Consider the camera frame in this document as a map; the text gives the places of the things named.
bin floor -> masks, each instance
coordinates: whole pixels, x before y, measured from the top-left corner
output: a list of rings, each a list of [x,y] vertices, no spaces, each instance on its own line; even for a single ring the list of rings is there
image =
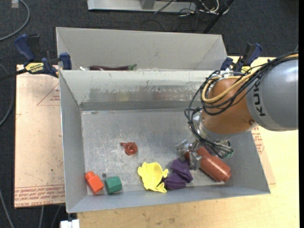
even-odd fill
[[[102,180],[118,176],[123,192],[144,190],[137,169],[144,162],[159,163],[171,172],[177,159],[175,145],[194,140],[183,113],[184,109],[145,109],[119,111],[83,111],[81,114],[85,171],[93,171]],[[135,142],[138,152],[128,156],[121,142]],[[193,181],[187,186],[217,183],[201,170],[191,171]]]

small red object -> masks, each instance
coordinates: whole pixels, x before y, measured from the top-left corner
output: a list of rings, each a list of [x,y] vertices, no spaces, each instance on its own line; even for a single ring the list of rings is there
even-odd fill
[[[92,171],[85,174],[85,180],[94,195],[104,188],[104,184],[99,176],[95,175]]]
[[[121,142],[120,145],[124,147],[124,152],[127,155],[133,155],[136,154],[138,151],[137,145],[134,142],[128,142],[128,143],[123,143]]]

white cable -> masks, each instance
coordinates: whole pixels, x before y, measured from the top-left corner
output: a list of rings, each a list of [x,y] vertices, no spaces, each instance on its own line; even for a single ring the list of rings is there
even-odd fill
[[[202,0],[199,0],[199,1],[200,1],[201,4],[203,5],[203,7],[204,7],[206,10],[208,10],[208,11],[199,10],[200,12],[204,12],[204,13],[207,13],[207,14],[215,14],[215,15],[219,14],[219,13],[217,13],[217,11],[218,11],[218,9],[219,9],[219,0],[216,0],[216,2],[217,2],[217,8],[216,8],[216,9],[209,9],[209,8],[207,8],[207,6],[202,2]]]

green block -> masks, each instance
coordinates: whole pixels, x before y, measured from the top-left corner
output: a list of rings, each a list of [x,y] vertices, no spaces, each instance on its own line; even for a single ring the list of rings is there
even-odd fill
[[[104,186],[108,194],[112,194],[123,189],[122,182],[119,177],[110,177],[105,179]]]

orange bottle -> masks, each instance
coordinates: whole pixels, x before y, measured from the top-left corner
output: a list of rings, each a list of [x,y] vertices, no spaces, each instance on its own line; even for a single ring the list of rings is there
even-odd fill
[[[85,180],[94,195],[104,188],[104,184],[99,176],[95,175],[92,171],[85,174]]]

